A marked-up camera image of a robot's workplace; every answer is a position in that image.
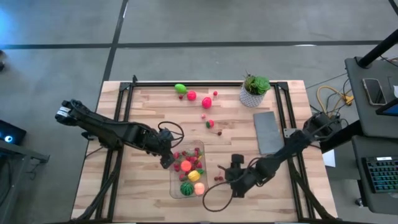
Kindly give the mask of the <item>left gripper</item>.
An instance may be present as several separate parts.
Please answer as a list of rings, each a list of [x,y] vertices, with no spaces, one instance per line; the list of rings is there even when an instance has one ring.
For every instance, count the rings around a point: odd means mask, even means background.
[[[174,155],[171,153],[172,134],[170,131],[161,130],[159,133],[145,131],[139,138],[138,146],[144,151],[155,156],[160,156],[160,164],[168,169],[174,162]]]

